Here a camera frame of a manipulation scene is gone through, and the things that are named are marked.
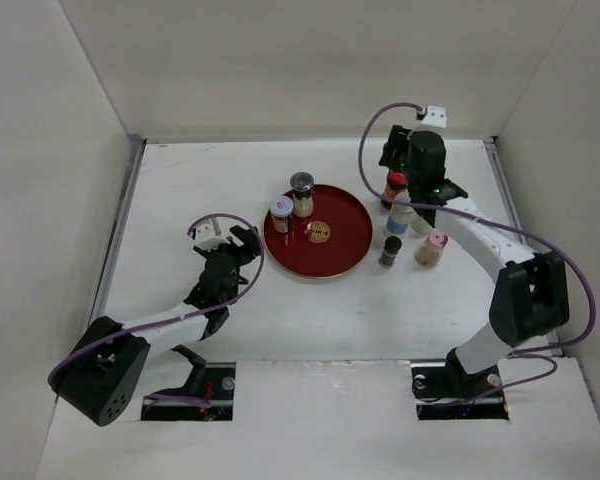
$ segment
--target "pink lid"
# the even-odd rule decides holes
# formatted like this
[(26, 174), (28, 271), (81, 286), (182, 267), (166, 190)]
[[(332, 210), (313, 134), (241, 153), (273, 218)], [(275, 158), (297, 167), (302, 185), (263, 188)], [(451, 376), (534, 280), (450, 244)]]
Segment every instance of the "pink lid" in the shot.
[(435, 252), (441, 252), (448, 241), (449, 237), (447, 237), (440, 230), (433, 230), (427, 237), (426, 243), (427, 247), (429, 247), (431, 250)]

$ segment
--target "gold emblem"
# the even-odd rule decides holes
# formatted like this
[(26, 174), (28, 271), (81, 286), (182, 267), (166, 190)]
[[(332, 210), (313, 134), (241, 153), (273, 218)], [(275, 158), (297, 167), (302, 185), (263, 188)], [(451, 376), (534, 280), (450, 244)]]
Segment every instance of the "gold emblem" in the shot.
[(331, 236), (331, 228), (324, 222), (316, 221), (307, 225), (305, 233), (310, 242), (324, 243), (329, 240), (329, 237)]

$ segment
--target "red lid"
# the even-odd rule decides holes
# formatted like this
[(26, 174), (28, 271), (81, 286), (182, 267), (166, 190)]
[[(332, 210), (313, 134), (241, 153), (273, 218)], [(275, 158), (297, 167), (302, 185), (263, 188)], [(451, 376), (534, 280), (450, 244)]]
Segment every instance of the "red lid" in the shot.
[(387, 180), (394, 185), (404, 185), (404, 173), (396, 172), (395, 170), (389, 169), (389, 175)]

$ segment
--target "bottle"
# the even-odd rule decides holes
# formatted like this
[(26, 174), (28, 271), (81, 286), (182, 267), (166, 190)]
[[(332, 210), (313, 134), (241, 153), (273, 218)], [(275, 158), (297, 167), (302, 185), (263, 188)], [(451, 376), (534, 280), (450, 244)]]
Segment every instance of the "bottle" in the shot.
[(298, 172), (291, 176), (290, 183), (293, 191), (293, 214), (306, 218), (313, 213), (313, 177), (307, 172)]
[(286, 196), (271, 200), (269, 207), (273, 228), (278, 233), (289, 233), (293, 230), (293, 201)]
[(444, 252), (449, 237), (439, 230), (433, 230), (416, 252), (416, 262), (423, 267), (435, 267)]
[(433, 231), (433, 227), (429, 225), (429, 222), (427, 222), (416, 212), (413, 212), (413, 215), (411, 215), (409, 225), (411, 225), (411, 228), (414, 232), (419, 233), (420, 235), (428, 235)]
[[(396, 195), (395, 200), (408, 203), (411, 198), (409, 197), (409, 192), (400, 192)], [(409, 226), (409, 219), (412, 214), (413, 208), (411, 207), (398, 205), (397, 203), (391, 205), (391, 212), (389, 212), (389, 216), (387, 217), (387, 231), (389, 235), (404, 235)]]
[(384, 250), (382, 251), (382, 255), (380, 255), (380, 265), (384, 268), (391, 268), (393, 266), (393, 262), (396, 260), (396, 256), (402, 247), (402, 240), (398, 237), (391, 236), (387, 238), (384, 242)]
[[(400, 192), (403, 192), (407, 189), (407, 183), (405, 181), (404, 173), (396, 172), (393, 169), (389, 169), (389, 173), (387, 174), (387, 186), (384, 187), (383, 195), (390, 199), (396, 198), (396, 195)], [(391, 208), (391, 203), (386, 200), (381, 200), (382, 206), (389, 210)]]

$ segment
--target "jar with pink lid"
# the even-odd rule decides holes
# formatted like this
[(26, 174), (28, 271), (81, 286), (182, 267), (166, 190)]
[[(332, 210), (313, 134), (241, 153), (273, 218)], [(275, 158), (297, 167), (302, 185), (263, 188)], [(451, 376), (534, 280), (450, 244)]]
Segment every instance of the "jar with pink lid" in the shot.
[(442, 258), (444, 247), (448, 242), (449, 237), (440, 230), (433, 230), (416, 252), (416, 262), (423, 267), (435, 267)]

